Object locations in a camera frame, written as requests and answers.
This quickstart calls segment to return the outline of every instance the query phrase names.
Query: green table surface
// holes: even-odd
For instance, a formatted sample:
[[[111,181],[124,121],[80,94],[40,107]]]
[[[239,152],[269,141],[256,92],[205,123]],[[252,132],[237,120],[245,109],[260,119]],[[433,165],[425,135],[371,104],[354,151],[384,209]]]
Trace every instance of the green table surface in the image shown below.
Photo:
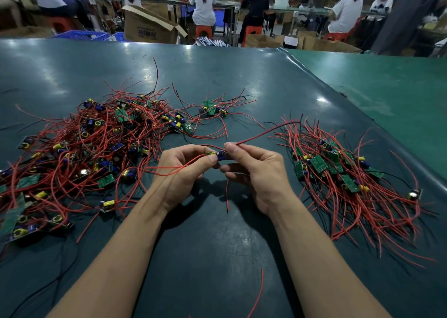
[[[447,179],[447,61],[289,50]]]

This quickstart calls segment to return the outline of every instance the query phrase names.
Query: black shirt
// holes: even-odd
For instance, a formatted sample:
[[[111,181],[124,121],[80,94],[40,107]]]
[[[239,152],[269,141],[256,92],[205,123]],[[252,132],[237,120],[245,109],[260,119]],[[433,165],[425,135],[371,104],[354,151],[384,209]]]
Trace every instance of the black shirt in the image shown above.
[[[269,0],[243,0],[240,8],[249,7],[249,15],[252,17],[263,17],[264,11],[269,8]]]

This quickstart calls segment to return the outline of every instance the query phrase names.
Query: person in black shirt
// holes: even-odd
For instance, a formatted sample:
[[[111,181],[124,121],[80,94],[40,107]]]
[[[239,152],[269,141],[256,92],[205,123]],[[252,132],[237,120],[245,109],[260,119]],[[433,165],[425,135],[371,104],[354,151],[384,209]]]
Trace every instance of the person in black shirt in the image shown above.
[[[242,0],[241,9],[248,6],[249,13],[244,18],[242,29],[240,30],[238,43],[242,44],[245,36],[245,29],[250,26],[262,26],[264,24],[264,11],[269,8],[269,0]]]

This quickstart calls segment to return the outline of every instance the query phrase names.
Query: yellow component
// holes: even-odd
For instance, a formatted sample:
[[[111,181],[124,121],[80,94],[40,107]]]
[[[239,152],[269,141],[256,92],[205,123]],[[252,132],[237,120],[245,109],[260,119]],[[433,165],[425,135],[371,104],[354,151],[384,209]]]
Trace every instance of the yellow component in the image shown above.
[[[51,221],[55,222],[55,223],[60,223],[64,218],[58,214],[56,217],[54,217]]]
[[[53,146],[53,150],[58,150],[58,149],[65,149],[65,144],[57,143],[56,145]]]
[[[368,192],[368,191],[369,191],[369,187],[368,187],[368,186],[359,185],[359,188],[360,188],[362,191],[365,191],[365,192]]]
[[[26,223],[26,221],[28,220],[27,216],[19,216],[19,218],[17,219],[17,223]]]
[[[104,203],[102,203],[102,207],[106,208],[109,206],[115,205],[115,201],[105,201]]]
[[[45,191],[40,191],[38,194],[36,194],[36,195],[34,196],[34,198],[36,198],[36,199],[42,199],[42,198],[45,198],[47,195],[48,195],[48,193],[46,193]]]
[[[28,233],[27,229],[16,229],[13,231],[14,239],[20,238]]]

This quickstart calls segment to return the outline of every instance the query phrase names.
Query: pile of wires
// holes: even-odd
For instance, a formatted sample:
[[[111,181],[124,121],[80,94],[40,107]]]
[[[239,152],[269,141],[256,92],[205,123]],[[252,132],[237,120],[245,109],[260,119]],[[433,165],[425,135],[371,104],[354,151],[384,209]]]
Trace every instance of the pile of wires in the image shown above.
[[[363,146],[372,142],[364,141],[366,133],[358,147],[350,151],[337,140],[341,132],[328,133],[320,129],[319,122],[309,123],[301,117],[300,122],[288,124],[271,137],[286,142],[280,145],[288,147],[291,152],[295,174],[304,186],[300,198],[307,191],[308,199],[312,200],[308,209],[323,210],[330,215],[331,224],[326,230],[332,240],[346,235],[357,245],[349,232],[359,227],[369,243],[378,249],[379,256],[387,247],[403,260],[423,267],[407,257],[433,259],[402,247],[403,244],[415,247],[414,241],[420,231],[416,220],[423,212],[434,214],[421,207],[422,190],[415,175],[392,151],[391,154],[410,172],[414,185],[378,171],[360,153]],[[405,183],[408,188],[405,197],[395,190],[387,176]]]
[[[125,217],[124,210],[137,202],[137,189],[146,191],[144,173],[170,175],[186,166],[160,172],[157,162],[167,135],[226,137],[224,118],[234,107],[254,101],[247,101],[242,91],[238,97],[224,100],[224,94],[201,105],[185,107],[180,100],[184,107],[174,109],[162,99],[170,87],[156,90],[156,84],[147,95],[111,88],[113,93],[105,101],[85,100],[68,119],[39,118],[38,122],[48,124],[36,135],[26,136],[19,144],[24,154],[0,172],[3,243],[37,232],[70,230],[70,216],[87,211],[94,213],[92,221],[101,213],[116,211]],[[191,110],[197,114],[190,115]],[[210,119],[219,119],[222,128],[195,135],[198,125]],[[123,195],[121,185],[127,186]]]
[[[220,46],[220,47],[229,47],[230,44],[225,43],[223,40],[220,39],[209,39],[208,37],[197,37],[197,40],[193,45],[199,45],[199,46]]]

